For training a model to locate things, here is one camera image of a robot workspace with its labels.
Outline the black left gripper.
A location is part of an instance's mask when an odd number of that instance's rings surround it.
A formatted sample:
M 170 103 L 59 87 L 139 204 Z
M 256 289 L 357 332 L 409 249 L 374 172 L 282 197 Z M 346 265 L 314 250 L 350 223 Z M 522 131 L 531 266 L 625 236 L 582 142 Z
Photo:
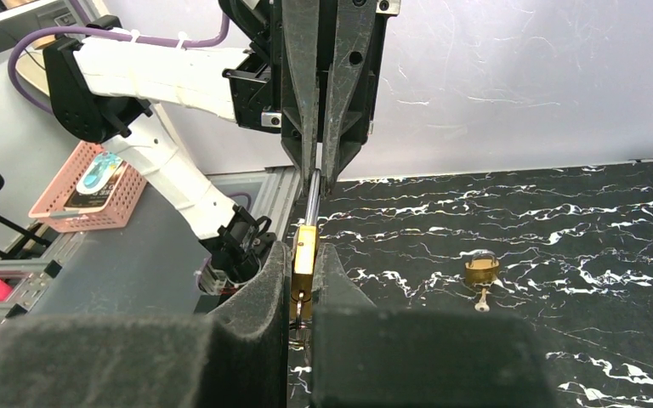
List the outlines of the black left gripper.
M 250 40 L 246 59 L 224 71 L 236 122 L 279 133 L 301 192 L 323 173 L 322 193 L 372 130 L 388 20 L 399 1 L 222 1 Z

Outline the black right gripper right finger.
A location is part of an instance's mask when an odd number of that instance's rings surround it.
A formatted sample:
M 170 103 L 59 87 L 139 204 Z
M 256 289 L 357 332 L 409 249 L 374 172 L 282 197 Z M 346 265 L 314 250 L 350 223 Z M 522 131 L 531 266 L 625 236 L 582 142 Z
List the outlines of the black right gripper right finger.
M 378 307 L 334 245 L 315 261 L 314 407 L 555 407 L 541 344 L 502 312 Z

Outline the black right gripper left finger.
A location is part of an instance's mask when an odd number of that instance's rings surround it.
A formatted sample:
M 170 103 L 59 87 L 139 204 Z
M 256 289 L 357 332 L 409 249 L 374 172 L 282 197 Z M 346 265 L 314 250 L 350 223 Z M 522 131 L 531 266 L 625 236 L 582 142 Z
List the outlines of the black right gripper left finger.
M 206 314 L 45 315 L 0 327 L 0 407 L 283 407 L 288 268 Z

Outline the keys of medium padlock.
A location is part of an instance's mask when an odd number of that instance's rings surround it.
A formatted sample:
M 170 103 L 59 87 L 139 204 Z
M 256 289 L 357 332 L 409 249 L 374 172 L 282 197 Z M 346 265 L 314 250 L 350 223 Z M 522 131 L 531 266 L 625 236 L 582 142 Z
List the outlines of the keys of medium padlock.
M 295 318 L 290 324 L 292 335 L 289 344 L 294 349 L 305 349 L 309 341 L 309 319 L 306 317 L 306 298 L 304 290 L 298 291 Z

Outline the medium brass padlock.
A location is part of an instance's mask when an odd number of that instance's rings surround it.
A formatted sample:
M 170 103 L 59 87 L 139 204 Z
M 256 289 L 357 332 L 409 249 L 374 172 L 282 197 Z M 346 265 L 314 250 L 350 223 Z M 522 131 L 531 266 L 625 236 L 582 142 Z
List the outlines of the medium brass padlock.
M 298 227 L 295 234 L 295 245 L 292 262 L 292 286 L 290 315 L 295 318 L 298 291 L 304 290 L 306 298 L 306 317 L 311 315 L 311 300 L 313 280 L 315 275 L 315 259 L 319 233 L 317 232 L 318 212 L 321 196 L 321 170 L 316 169 L 310 179 L 306 201 L 304 223 Z

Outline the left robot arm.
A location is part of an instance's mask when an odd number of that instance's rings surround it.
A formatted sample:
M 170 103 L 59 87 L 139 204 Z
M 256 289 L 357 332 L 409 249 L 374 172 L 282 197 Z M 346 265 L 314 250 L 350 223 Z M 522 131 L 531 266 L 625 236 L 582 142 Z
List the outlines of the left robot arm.
M 294 291 L 311 293 L 319 200 L 372 130 L 386 25 L 398 1 L 223 1 L 247 50 L 124 31 L 107 15 L 58 30 L 43 53 L 52 111 L 69 133 L 124 160 L 186 220 L 210 253 L 199 287 L 234 292 L 266 261 L 274 236 L 203 175 L 149 119 L 155 102 L 278 133 L 308 198 Z

